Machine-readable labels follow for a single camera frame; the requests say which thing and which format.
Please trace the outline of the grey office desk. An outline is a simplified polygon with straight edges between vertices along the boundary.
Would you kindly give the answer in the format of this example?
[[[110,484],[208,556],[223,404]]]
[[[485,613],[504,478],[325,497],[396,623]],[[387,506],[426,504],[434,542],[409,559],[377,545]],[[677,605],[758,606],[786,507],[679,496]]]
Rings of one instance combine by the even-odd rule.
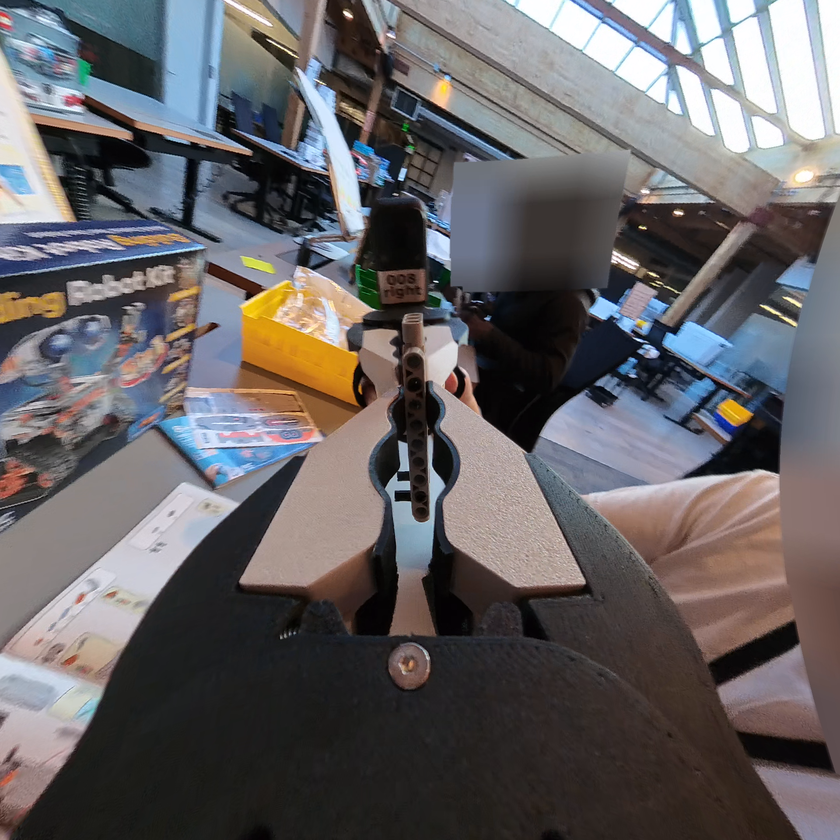
[[[337,243],[336,246],[343,252],[341,259],[328,260],[313,252],[309,266],[343,289],[354,293],[354,281],[350,275],[356,245],[355,243]],[[243,290],[247,298],[252,298],[264,289],[292,279],[298,262],[298,251],[298,244],[288,236],[274,238],[261,245],[240,245],[228,250],[214,248],[206,258],[206,272]],[[240,261],[240,256],[252,256],[272,262],[276,268],[276,274],[269,275],[245,268]]]

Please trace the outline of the clear plastic bags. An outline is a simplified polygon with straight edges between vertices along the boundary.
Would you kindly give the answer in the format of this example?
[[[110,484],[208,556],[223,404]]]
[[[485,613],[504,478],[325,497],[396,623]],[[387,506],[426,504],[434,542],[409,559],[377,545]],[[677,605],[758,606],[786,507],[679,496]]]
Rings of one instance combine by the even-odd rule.
[[[271,314],[275,322],[342,350],[349,348],[350,328],[372,310],[353,293],[305,267],[295,269],[279,301]]]

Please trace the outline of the toy car set box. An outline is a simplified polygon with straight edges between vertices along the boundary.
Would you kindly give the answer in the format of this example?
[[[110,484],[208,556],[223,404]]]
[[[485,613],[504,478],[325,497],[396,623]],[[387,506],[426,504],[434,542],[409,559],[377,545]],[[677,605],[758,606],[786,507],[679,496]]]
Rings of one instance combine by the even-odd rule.
[[[81,112],[79,38],[63,13],[39,2],[1,2],[2,51],[29,105]]]

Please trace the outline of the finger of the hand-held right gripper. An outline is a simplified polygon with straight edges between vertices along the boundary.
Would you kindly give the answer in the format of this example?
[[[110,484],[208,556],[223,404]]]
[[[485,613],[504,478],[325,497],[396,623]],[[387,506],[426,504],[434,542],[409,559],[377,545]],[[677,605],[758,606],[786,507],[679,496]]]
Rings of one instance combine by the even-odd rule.
[[[458,364],[459,344],[447,323],[427,325],[427,380],[444,386]]]
[[[364,378],[378,396],[392,392],[400,384],[401,347],[402,339],[395,329],[364,327],[362,331],[359,363]]]

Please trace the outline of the open instruction booklet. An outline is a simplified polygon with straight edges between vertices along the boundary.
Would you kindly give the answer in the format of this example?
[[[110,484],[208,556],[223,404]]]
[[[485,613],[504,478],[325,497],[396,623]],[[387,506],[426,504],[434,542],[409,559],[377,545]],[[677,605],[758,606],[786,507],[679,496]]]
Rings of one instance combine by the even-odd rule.
[[[2,838],[77,746],[165,584],[237,506],[182,483],[2,649]]]

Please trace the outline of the white storage bin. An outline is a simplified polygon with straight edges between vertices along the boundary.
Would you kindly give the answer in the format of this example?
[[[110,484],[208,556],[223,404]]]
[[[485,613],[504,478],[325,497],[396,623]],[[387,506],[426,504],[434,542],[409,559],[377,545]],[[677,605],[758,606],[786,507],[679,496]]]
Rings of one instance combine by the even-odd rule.
[[[695,322],[684,322],[679,330],[664,337],[663,346],[671,352],[704,367],[713,363],[732,344]]]

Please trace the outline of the green parts bin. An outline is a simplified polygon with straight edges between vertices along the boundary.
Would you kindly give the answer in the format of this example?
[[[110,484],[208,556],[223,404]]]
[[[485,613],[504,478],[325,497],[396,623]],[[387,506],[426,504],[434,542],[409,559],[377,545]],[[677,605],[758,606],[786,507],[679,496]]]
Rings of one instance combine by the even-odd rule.
[[[353,278],[358,292],[358,298],[364,304],[375,310],[382,309],[375,271],[353,267]],[[430,308],[453,310],[454,305],[445,297],[444,291],[449,286],[450,268],[436,259],[430,259],[427,270],[427,302]]]

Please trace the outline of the blue leaflet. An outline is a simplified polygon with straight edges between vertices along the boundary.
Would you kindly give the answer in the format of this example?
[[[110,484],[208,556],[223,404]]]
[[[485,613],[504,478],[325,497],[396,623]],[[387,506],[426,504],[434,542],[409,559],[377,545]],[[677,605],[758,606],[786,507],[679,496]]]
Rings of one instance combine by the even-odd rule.
[[[222,438],[224,443],[222,447],[209,447],[200,445],[201,435],[192,417],[166,419],[158,428],[196,473],[216,490],[263,468],[305,455],[324,438],[319,430],[311,427],[274,435],[276,445],[258,444],[257,433],[207,432],[210,438]]]

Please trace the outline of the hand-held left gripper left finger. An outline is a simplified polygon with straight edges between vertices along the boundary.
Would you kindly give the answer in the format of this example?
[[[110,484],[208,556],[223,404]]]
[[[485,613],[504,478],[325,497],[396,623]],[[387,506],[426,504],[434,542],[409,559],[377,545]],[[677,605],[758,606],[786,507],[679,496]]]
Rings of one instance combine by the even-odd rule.
[[[398,572],[392,498],[400,469],[391,389],[304,459],[239,585],[330,601],[357,634],[387,635]]]

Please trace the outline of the black office chair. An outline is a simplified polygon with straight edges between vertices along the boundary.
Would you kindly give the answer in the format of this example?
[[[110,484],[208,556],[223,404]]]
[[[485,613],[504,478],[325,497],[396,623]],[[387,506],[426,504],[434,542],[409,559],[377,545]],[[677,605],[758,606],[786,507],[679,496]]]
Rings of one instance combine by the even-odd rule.
[[[261,105],[261,117],[266,140],[275,144],[279,144],[280,126],[278,122],[277,110],[264,101]],[[277,195],[278,207],[280,212],[283,215],[287,216],[289,204],[287,194],[287,189],[289,186],[288,171],[285,168],[285,165],[280,163],[279,159],[277,159],[276,157],[269,156],[269,160],[266,161],[266,165],[267,177],[270,181],[269,186],[273,190],[273,193]]]
[[[250,100],[240,96],[234,91],[231,93],[230,98],[234,109],[232,123],[233,128],[241,133],[246,133],[248,135],[252,134],[255,126]],[[257,211],[259,210],[259,193],[264,181],[263,161],[259,155],[256,157],[251,155],[238,157],[230,164],[230,166],[235,172],[246,176],[250,181],[256,182],[257,187],[253,192],[226,191],[223,193],[223,200],[241,215],[245,215],[245,212],[241,210],[243,203],[253,204],[254,210],[251,215],[254,219],[257,219]]]
[[[603,376],[634,356],[644,345],[616,320],[600,322],[585,332],[560,384],[557,407],[561,407]]]

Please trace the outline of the blue robot kit box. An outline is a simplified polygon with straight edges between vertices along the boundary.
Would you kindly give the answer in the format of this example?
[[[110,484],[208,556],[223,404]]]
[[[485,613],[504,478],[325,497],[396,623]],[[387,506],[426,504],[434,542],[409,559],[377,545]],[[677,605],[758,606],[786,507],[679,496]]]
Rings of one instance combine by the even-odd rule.
[[[153,220],[2,226],[2,530],[181,406],[204,251]]]

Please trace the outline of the person's right hand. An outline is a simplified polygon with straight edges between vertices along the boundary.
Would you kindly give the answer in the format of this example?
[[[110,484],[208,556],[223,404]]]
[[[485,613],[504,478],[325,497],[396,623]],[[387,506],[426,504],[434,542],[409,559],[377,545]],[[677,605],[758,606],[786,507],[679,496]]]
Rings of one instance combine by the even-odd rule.
[[[460,366],[448,375],[444,384],[445,390],[465,404],[479,417],[482,412],[474,394],[474,388],[467,372]]]

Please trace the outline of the yellow plastic bin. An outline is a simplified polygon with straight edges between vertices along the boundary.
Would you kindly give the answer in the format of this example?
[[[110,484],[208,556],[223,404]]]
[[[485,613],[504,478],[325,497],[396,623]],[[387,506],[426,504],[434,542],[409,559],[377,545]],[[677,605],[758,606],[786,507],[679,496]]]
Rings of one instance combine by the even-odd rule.
[[[310,274],[308,287],[292,280],[267,288],[240,306],[242,358],[321,394],[355,406],[356,352],[349,350],[343,325],[359,322],[370,311],[362,301],[323,277]],[[311,308],[277,319],[298,296],[310,298],[327,318],[316,318]]]

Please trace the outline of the wood-topped desk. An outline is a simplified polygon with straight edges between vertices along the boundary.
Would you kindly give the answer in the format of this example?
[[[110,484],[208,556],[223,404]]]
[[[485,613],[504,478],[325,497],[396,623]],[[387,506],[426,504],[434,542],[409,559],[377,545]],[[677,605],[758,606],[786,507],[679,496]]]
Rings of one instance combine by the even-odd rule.
[[[181,213],[174,215],[153,206],[150,214],[162,222],[219,244],[221,238],[194,223],[199,165],[204,162],[231,165],[249,158],[253,151],[202,126],[195,119],[168,108],[161,101],[105,80],[89,80],[86,103],[90,110],[130,130],[134,141],[145,151],[185,160]]]
[[[253,192],[226,192],[227,207],[235,214],[270,229],[297,227],[307,233],[325,233],[321,216],[333,200],[327,198],[331,187],[325,165],[310,164],[297,152],[254,134],[232,130],[236,140],[244,142],[252,155],[241,171],[255,181]],[[280,193],[283,183],[294,181],[290,208],[273,205],[270,195]]]
[[[105,196],[121,207],[130,202],[114,190],[118,168],[112,153],[133,139],[130,131],[86,109],[58,112],[28,107],[59,186],[77,221],[91,219],[91,207]]]

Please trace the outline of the tilted instruction poster board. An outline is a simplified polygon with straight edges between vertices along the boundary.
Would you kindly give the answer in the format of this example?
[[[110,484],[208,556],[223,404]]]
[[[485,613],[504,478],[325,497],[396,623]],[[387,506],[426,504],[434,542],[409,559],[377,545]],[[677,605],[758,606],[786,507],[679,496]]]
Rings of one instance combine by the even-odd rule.
[[[361,190],[350,147],[343,137],[334,110],[318,94],[304,70],[295,69],[297,90],[324,138],[332,199],[339,220],[339,240],[350,242],[365,231]]]

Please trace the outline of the sticker sheet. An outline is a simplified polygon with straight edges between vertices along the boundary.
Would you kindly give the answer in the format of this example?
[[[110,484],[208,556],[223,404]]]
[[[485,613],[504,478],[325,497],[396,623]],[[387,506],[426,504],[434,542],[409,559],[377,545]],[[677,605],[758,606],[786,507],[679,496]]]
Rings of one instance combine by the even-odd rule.
[[[312,445],[323,439],[294,391],[188,387],[183,408],[199,448]]]

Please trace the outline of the white instruction poster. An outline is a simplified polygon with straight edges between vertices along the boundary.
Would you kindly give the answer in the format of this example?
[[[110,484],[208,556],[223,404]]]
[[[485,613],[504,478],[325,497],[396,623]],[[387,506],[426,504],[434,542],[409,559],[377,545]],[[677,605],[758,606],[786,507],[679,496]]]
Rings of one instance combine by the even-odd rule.
[[[1,223],[75,221],[18,84],[1,56]]]

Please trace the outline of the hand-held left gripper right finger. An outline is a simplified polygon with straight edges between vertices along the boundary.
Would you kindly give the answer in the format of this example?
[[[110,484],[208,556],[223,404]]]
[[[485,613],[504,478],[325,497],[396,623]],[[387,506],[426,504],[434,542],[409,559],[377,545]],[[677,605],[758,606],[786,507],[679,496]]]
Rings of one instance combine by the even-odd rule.
[[[434,504],[429,608],[469,635],[496,603],[585,593],[585,577],[528,457],[441,385],[429,386]]]

